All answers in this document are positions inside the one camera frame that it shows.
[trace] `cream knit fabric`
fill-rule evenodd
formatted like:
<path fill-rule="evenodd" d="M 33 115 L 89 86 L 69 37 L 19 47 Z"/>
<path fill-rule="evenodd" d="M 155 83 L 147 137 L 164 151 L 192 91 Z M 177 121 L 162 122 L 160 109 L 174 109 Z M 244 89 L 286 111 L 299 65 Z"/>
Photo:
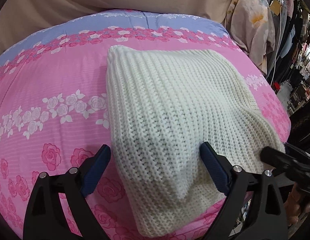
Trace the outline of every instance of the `cream knit fabric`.
<path fill-rule="evenodd" d="M 171 233 L 224 197 L 201 143 L 249 172 L 263 171 L 263 147 L 284 152 L 242 76 L 217 52 L 113 46 L 106 78 L 112 153 L 143 236 Z"/>

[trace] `pink fabric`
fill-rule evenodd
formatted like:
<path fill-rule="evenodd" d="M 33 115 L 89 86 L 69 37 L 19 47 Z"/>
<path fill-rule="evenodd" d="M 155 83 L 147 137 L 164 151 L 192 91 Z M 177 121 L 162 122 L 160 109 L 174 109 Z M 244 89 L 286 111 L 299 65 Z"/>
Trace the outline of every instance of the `pink fabric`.
<path fill-rule="evenodd" d="M 106 31 L 109 30 L 62 36 L 47 45 L 38 44 L 0 68 L 0 212 L 20 237 L 26 206 L 39 173 L 65 173 L 93 156 L 102 144 L 110 145 L 106 56 L 108 48 L 119 42 L 138 50 L 213 49 L 219 52 L 244 77 L 263 115 L 274 125 L 281 140 L 288 138 L 290 121 L 280 101 L 229 36 L 218 38 L 213 33 L 197 32 L 193 33 L 192 40 L 189 36 L 184 39 L 174 34 L 174 31 L 185 30 L 159 28 L 155 31 L 163 36 L 158 38 L 151 35 L 154 30 L 146 29 L 143 35 L 128 39 L 125 35 L 129 33 L 112 37 L 115 34 Z M 88 42 L 87 37 L 94 34 L 100 36 Z M 78 37 L 79 42 L 72 41 Z M 219 39 L 224 45 L 216 43 Z M 25 54 L 31 57 L 24 60 Z M 65 196 L 60 197 L 71 231 L 80 234 Z M 148 239 L 137 232 L 113 159 L 95 192 L 86 200 L 112 240 Z M 223 201 L 216 203 L 174 233 L 152 239 L 196 239 L 206 232 L 222 204 Z"/>

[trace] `ribbed knit texture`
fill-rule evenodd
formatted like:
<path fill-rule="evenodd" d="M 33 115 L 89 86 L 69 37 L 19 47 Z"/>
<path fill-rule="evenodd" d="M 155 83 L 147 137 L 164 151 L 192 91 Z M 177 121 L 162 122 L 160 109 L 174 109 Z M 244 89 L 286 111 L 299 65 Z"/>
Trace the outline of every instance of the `ribbed knit texture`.
<path fill-rule="evenodd" d="M 265 146 L 284 152 L 236 68 L 212 50 L 137 51 L 107 59 L 112 153 L 138 231 L 162 236 L 222 199 L 199 156 L 208 141 L 261 173 Z"/>

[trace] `bed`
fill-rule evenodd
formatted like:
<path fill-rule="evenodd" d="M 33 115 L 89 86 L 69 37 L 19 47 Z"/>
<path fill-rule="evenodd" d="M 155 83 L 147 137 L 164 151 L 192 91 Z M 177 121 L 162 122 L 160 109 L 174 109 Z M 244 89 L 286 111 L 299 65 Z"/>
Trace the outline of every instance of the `bed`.
<path fill-rule="evenodd" d="M 290 120 L 255 65 L 222 25 L 197 16 L 111 10 L 40 30 L 0 56 L 0 213 L 22 237 L 33 185 L 42 171 L 65 173 L 110 145 L 106 55 L 122 44 L 137 50 L 212 49 L 228 59 L 252 91 L 262 114 L 285 142 Z M 72 232 L 80 234 L 60 194 Z M 112 240 L 146 240 L 132 219 L 125 189 L 111 159 L 86 198 Z M 223 200 L 157 240 L 201 237 Z"/>

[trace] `yellow tag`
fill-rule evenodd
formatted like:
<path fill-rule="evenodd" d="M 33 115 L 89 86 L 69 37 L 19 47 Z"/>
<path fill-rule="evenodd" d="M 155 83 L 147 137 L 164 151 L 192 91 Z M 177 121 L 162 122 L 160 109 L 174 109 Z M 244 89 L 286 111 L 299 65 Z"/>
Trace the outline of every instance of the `yellow tag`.
<path fill-rule="evenodd" d="M 273 13 L 275 13 L 276 15 L 279 15 L 281 12 L 281 5 L 278 2 L 278 0 L 273 0 L 273 2 L 270 5 L 270 9 Z"/>

